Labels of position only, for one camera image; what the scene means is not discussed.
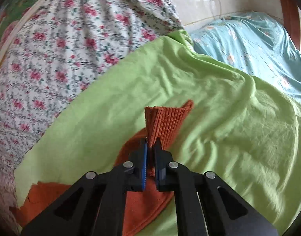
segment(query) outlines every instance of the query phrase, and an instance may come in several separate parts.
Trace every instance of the floral bedsheet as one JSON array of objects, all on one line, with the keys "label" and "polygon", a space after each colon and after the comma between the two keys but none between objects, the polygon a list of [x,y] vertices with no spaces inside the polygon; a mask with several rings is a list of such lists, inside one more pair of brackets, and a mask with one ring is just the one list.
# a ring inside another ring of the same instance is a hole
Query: floral bedsheet
[{"label": "floral bedsheet", "polygon": [[197,53],[259,77],[301,103],[301,54],[286,29],[267,14],[227,16],[191,37]]},{"label": "floral bedsheet", "polygon": [[171,0],[47,0],[19,31],[0,69],[0,212],[14,230],[13,171],[25,153],[110,67],[180,28]]}]

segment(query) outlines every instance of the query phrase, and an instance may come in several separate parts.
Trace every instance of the white floral fabric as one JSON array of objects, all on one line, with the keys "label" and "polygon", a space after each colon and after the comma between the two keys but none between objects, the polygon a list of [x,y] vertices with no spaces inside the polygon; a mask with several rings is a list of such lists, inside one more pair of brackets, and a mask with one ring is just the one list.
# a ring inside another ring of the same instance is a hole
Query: white floral fabric
[{"label": "white floral fabric", "polygon": [[14,230],[13,171],[25,153],[110,67],[180,28],[171,0],[47,0],[19,31],[0,69],[0,212]]}]

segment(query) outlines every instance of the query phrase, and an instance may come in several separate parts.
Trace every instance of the blue floral fabric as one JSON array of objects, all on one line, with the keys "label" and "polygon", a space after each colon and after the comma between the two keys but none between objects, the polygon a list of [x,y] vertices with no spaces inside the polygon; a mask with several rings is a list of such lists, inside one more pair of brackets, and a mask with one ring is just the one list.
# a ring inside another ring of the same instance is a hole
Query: blue floral fabric
[{"label": "blue floral fabric", "polygon": [[191,37],[197,53],[257,76],[301,103],[301,54],[285,28],[267,14],[225,17]]}]

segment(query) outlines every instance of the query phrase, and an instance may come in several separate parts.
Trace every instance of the orange cloth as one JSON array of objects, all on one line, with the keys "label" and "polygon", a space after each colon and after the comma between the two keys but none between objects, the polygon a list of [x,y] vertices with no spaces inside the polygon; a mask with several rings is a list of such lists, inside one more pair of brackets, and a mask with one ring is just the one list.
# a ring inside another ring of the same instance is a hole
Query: orange cloth
[{"label": "orange cloth", "polygon": [[[115,161],[115,166],[127,161],[130,152],[138,149],[140,140],[145,137],[147,137],[149,149],[159,137],[162,149],[167,150],[192,108],[192,100],[187,101],[181,108],[145,107],[146,128],[136,133],[124,144]],[[151,223],[173,197],[173,192],[157,191],[153,161],[150,160],[148,165],[145,191],[127,193],[123,236],[133,236]],[[58,183],[38,182],[37,185],[32,185],[24,205],[20,209],[10,207],[10,210],[16,221],[24,227],[68,187],[69,185]]]}]

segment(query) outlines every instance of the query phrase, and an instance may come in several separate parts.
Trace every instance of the green bedsheet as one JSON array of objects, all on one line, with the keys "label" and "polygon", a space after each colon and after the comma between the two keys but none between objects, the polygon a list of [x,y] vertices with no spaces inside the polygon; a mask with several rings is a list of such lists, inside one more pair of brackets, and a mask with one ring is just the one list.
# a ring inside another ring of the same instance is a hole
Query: green bedsheet
[{"label": "green bedsheet", "polygon": [[[18,205],[32,183],[73,184],[111,170],[145,126],[145,106],[194,100],[170,151],[215,171],[282,234],[301,210],[301,105],[257,77],[192,50],[183,30],[128,55],[81,93],[15,170]],[[177,235],[174,202],[139,235]]]}]

